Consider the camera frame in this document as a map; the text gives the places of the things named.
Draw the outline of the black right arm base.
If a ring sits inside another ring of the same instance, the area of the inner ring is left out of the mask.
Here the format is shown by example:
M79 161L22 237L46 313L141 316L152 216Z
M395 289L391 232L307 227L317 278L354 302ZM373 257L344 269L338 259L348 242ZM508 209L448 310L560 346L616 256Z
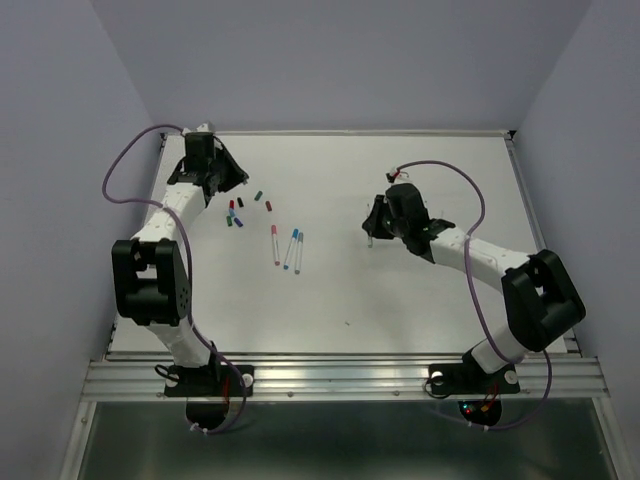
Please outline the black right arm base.
M423 384L433 399L459 396L458 409L472 425L495 427L502 416L501 395L515 395L520 384L513 365L487 374L480 367L466 363L430 365Z

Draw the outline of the grey capped marker pen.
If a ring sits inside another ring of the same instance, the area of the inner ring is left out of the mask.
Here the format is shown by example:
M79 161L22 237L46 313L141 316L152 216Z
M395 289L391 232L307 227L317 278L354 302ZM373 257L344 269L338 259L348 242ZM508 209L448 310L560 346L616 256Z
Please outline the grey capped marker pen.
M304 233L300 231L297 235L295 256L294 256L294 273L296 275L299 275L301 272L303 245L304 245Z

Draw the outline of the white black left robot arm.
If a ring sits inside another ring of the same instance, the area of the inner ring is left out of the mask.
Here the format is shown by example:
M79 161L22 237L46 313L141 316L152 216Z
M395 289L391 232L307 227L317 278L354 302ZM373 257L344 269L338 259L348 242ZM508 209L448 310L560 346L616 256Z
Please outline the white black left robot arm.
M118 314L156 336L174 364L189 369L188 382L199 393L215 392L223 371L213 342L199 332L192 314L193 256L188 229L214 196L244 184L248 174L207 124L184 130L184 154L171 171L159 201L105 199L116 205L143 204L152 213L129 240L111 249Z

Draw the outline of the light green capped marker pen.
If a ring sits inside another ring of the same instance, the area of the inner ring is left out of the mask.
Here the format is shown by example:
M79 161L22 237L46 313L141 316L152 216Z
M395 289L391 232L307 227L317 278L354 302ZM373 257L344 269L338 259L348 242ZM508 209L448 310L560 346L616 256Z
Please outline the light green capped marker pen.
M372 215L372 212L373 212L373 207L370 204L367 204L367 217L366 217L366 220L365 220L365 223L366 223L365 231L366 231L366 234L367 234L367 247L369 249L373 248L373 237L372 237L372 234L371 234L371 230L372 230L372 227L371 227L371 224L372 224L371 223L372 222L371 215Z

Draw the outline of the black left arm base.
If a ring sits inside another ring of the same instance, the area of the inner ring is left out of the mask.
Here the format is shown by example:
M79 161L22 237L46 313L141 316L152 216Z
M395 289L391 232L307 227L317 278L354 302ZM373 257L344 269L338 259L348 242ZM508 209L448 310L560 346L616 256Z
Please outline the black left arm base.
M163 395L184 399L190 429L204 435L229 430L253 395L253 365L229 366L214 359L194 368L156 364L154 372L164 380Z

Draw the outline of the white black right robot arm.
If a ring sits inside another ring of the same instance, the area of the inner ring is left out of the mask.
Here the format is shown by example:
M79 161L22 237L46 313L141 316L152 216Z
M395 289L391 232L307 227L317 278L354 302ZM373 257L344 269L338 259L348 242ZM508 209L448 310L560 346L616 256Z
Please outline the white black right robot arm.
M482 390L496 372L530 352L545 350L586 317L586 307L560 257L547 249L527 254L472 238L454 223L429 215L418 189L393 185L375 197L362 224L373 239L398 238L407 250L464 273L499 292L507 324L467 353L463 384Z

